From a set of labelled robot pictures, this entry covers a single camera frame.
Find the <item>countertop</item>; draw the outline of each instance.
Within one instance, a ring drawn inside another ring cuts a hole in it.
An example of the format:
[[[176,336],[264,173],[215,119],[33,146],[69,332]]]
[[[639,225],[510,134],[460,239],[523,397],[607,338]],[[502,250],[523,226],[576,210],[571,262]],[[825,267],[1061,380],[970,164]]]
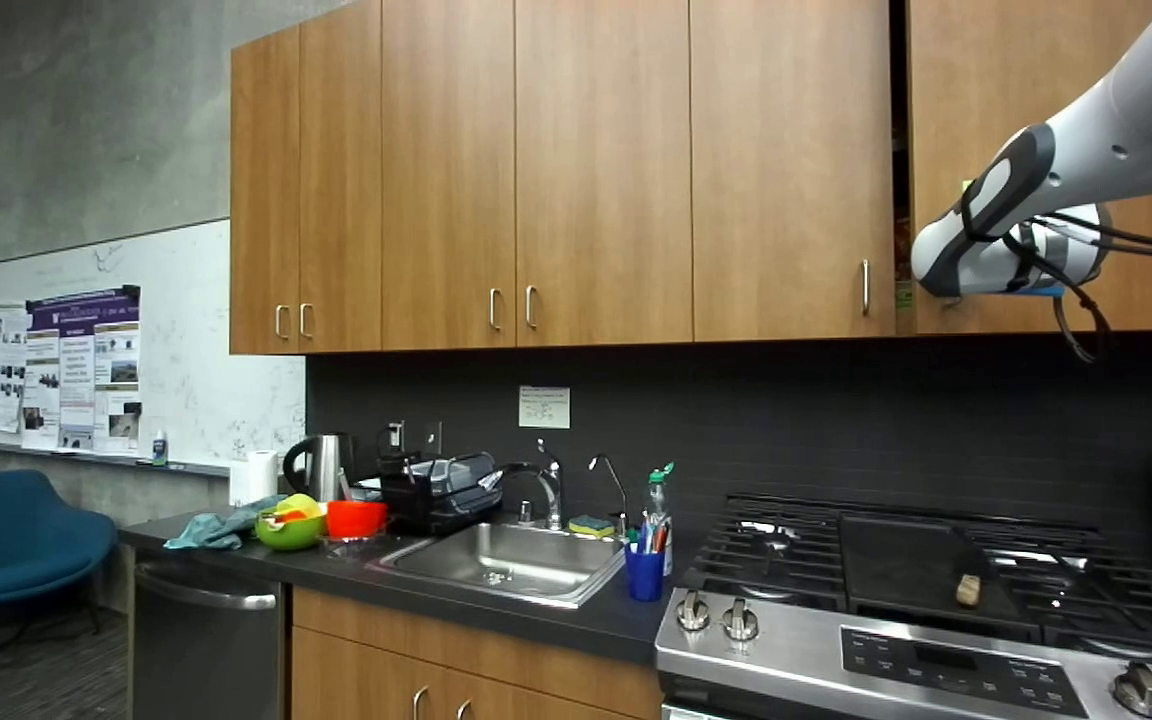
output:
[[[164,552],[164,540],[183,529],[187,514],[168,514],[153,522],[125,529],[125,545],[135,548],[140,554]],[[502,599],[502,594],[481,594],[481,592],[458,592],[441,584],[422,584],[403,576],[389,576],[370,569],[384,552],[408,545],[403,537],[379,537],[356,548],[308,548],[308,552],[273,552],[262,545],[246,545],[236,552],[168,552],[168,554],[187,554],[199,563],[234,569],[246,576],[262,578],[279,578],[293,589],[315,589],[315,592],[336,592],[351,594],[364,602],[389,602],[436,618],[458,618],[469,626],[493,626],[503,635],[519,641],[539,641],[539,644],[564,644],[611,658],[631,658],[639,669],[658,664],[658,623],[665,615],[668,589],[658,602],[637,602],[623,592],[623,576],[611,576],[602,594],[594,594],[584,606],[564,613],[564,606],[539,606],[539,602],[519,602],[519,599]]]

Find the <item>dish soap bottle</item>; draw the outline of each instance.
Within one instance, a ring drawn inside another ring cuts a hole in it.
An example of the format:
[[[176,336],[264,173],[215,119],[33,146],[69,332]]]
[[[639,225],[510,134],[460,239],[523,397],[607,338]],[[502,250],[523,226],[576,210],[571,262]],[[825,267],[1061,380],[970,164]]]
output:
[[[660,463],[649,473],[649,510],[646,510],[646,545],[649,552],[660,552],[665,576],[672,572],[672,514],[665,509],[668,475],[672,475],[672,463]]]

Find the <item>dishwasher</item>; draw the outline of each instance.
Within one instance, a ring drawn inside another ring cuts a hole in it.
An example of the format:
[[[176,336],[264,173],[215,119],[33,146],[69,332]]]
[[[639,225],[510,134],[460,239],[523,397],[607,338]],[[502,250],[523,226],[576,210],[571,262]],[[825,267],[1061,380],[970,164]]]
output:
[[[286,720],[286,584],[199,558],[148,558],[133,602],[133,720]]]

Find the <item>stainless steel sink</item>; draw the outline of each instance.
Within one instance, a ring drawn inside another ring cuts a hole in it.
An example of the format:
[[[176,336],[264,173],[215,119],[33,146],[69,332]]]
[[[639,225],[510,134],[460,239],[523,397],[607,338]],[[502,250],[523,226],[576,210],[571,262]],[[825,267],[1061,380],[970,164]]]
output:
[[[588,602],[620,563],[623,558],[611,545],[534,522],[477,522],[443,540],[416,540],[376,558],[376,569],[391,576],[550,606]]]

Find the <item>electrical outlet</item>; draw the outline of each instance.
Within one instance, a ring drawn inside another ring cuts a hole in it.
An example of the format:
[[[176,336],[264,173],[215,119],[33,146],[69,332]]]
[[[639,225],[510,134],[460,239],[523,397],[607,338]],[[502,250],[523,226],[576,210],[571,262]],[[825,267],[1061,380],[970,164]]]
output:
[[[519,428],[571,433],[571,387],[519,384]]]

